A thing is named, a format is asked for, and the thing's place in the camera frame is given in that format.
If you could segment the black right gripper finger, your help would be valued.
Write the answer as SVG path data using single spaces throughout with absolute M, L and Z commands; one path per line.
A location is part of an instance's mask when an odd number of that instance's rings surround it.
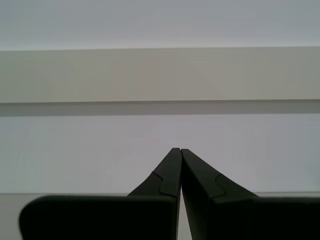
M 318 240 L 318 197 L 260 197 L 182 149 L 181 184 L 194 240 Z
M 173 148 L 127 196 L 47 195 L 19 214 L 24 240 L 175 240 L 182 153 Z

